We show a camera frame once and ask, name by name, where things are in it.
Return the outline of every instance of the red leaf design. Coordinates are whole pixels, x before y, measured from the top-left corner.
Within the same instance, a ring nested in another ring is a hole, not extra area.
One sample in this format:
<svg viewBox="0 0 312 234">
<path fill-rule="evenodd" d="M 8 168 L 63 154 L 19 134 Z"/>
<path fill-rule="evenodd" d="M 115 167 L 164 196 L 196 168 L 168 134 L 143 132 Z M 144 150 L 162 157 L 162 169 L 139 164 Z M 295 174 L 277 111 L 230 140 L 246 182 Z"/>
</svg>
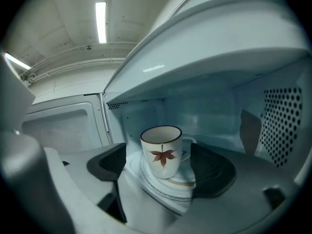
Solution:
<svg viewBox="0 0 312 234">
<path fill-rule="evenodd" d="M 151 153 L 154 154 L 154 155 L 162 154 L 162 152 L 157 152 L 157 151 L 151 151 Z"/>
<path fill-rule="evenodd" d="M 158 152 L 158 151 L 150 151 L 152 154 L 156 155 L 153 162 L 154 161 L 158 161 L 160 160 L 160 163 L 162 165 L 162 167 L 165 167 L 166 163 L 167 163 L 167 159 L 174 159 L 176 158 L 172 153 L 174 152 L 174 150 L 167 150 L 165 152 Z"/>
<path fill-rule="evenodd" d="M 174 150 L 167 150 L 165 151 L 165 154 L 172 154 L 174 152 Z"/>
<path fill-rule="evenodd" d="M 153 162 L 154 162 L 154 161 L 158 161 L 158 160 L 160 160 L 160 159 L 161 159 L 161 157 L 162 157 L 162 154 L 158 154 L 158 155 L 156 155 L 156 156 L 155 156 L 155 158 L 154 158 L 154 160 L 153 160 Z"/>
<path fill-rule="evenodd" d="M 171 154 L 171 153 L 173 153 L 173 152 L 174 152 L 174 150 L 167 150 L 167 151 L 165 151 L 165 152 L 163 153 L 163 155 L 164 155 L 166 158 L 168 158 L 168 159 L 174 159 L 175 156 Z"/>
<path fill-rule="evenodd" d="M 173 156 L 172 154 L 167 154 L 167 155 L 166 155 L 166 158 L 167 158 L 167 159 L 174 159 L 175 156 Z"/>
<path fill-rule="evenodd" d="M 162 155 L 161 159 L 160 159 L 160 163 L 161 163 L 162 167 L 165 167 L 166 161 L 167 161 L 166 156 Z"/>
</svg>

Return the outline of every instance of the mug handle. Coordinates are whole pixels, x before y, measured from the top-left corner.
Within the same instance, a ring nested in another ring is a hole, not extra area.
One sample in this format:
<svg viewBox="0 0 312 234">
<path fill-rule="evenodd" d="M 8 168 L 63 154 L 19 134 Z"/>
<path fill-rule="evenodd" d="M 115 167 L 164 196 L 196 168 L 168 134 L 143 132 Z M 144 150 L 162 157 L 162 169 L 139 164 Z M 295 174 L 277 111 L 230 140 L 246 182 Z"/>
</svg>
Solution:
<svg viewBox="0 0 312 234">
<path fill-rule="evenodd" d="M 192 143 L 197 143 L 197 141 L 192 137 L 186 137 L 186 136 L 184 137 L 183 136 L 182 140 L 184 140 L 184 139 L 190 139 L 192 141 Z M 190 156 L 191 156 L 191 150 L 189 152 L 186 152 L 184 155 L 182 155 L 181 162 L 187 160 Z"/>
</svg>

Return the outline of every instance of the ceiling light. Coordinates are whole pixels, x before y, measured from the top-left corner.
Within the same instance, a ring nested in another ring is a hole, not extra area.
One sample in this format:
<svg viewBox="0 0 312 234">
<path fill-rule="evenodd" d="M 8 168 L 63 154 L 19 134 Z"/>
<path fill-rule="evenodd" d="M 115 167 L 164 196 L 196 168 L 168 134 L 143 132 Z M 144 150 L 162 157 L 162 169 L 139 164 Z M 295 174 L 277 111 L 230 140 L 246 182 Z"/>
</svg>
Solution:
<svg viewBox="0 0 312 234">
<path fill-rule="evenodd" d="M 5 58 L 11 60 L 12 62 L 18 64 L 19 66 L 25 68 L 25 69 L 30 69 L 30 66 L 28 66 L 27 64 L 21 62 L 20 60 L 17 60 L 15 57 L 11 56 L 9 53 L 5 53 Z"/>
<path fill-rule="evenodd" d="M 97 34 L 99 43 L 106 43 L 105 9 L 106 2 L 96 3 Z"/>
<path fill-rule="evenodd" d="M 155 69 L 158 69 L 158 68 L 163 68 L 165 65 L 158 65 L 158 66 L 155 66 L 153 68 L 148 68 L 148 69 L 144 69 L 143 72 L 150 72 L 150 71 L 153 71 Z"/>
</svg>

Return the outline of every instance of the mug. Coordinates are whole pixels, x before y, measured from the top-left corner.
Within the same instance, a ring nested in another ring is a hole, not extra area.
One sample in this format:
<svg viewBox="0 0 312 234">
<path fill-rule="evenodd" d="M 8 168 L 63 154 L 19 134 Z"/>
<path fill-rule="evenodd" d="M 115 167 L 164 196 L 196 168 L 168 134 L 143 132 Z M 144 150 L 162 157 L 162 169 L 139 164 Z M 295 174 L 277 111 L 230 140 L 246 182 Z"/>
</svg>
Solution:
<svg viewBox="0 0 312 234">
<path fill-rule="evenodd" d="M 182 155 L 182 139 L 196 143 L 191 137 L 182 137 L 181 129 L 175 126 L 157 126 L 141 134 L 145 159 L 157 177 L 173 177 L 180 163 L 190 157 L 190 151 Z"/>
</svg>

